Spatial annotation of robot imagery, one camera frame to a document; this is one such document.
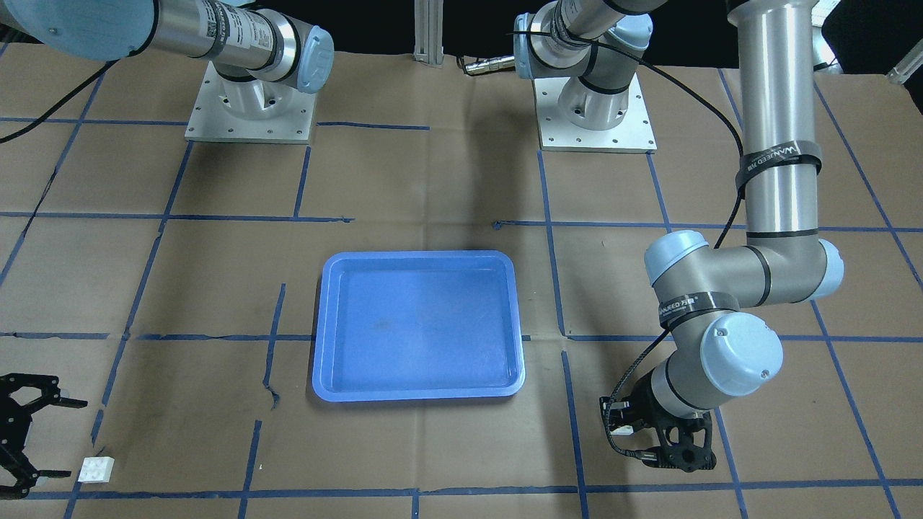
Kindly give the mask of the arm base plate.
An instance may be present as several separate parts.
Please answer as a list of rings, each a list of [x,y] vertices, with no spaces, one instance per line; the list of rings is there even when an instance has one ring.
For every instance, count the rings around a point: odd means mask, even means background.
[[[208,63],[185,138],[208,143],[310,144],[316,93],[235,75],[241,68]]]
[[[590,91],[578,78],[533,80],[543,151],[650,154],[658,145],[637,76],[625,91]]]

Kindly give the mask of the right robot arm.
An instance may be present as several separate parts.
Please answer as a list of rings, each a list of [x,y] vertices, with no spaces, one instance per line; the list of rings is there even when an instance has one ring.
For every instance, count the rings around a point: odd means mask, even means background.
[[[4,1],[2,23],[102,62],[75,92],[151,48],[207,62],[192,141],[306,143],[335,59],[322,27],[237,1]]]

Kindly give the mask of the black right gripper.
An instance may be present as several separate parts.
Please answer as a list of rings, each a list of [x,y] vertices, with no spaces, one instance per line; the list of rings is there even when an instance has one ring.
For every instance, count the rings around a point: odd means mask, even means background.
[[[20,404],[12,394],[23,388],[37,389],[40,396],[30,403]],[[37,482],[68,479],[72,475],[69,470],[36,469],[24,453],[32,415],[46,405],[83,409],[89,402],[60,394],[56,376],[9,373],[1,377],[1,463],[14,477],[14,485],[1,487],[2,498],[26,498]]]

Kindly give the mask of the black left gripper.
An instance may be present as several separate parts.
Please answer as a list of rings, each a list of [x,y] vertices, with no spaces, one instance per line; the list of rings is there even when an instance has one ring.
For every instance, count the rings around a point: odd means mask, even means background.
[[[712,415],[676,417],[663,410],[649,394],[632,394],[624,401],[612,396],[600,398],[600,415],[610,447],[627,458],[653,469],[676,469],[686,473],[713,470],[717,464],[712,449]],[[650,428],[657,443],[647,449],[623,449],[616,444],[617,431],[631,435]]]

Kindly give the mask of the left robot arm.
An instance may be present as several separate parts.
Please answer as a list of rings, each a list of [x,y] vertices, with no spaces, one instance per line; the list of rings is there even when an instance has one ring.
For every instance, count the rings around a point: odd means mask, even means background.
[[[588,130],[616,127],[627,85],[650,40],[659,1],[554,1],[514,22],[524,79],[567,78],[560,107]],[[728,1],[738,31],[742,131],[736,205],[747,242],[710,246],[699,232],[661,236],[644,253],[662,336],[676,351],[634,384],[600,398],[604,434],[621,456],[656,469],[711,470],[713,410],[758,391],[780,371],[775,331],[749,313],[830,296],[844,278],[833,243],[818,236],[812,102],[812,1]]]

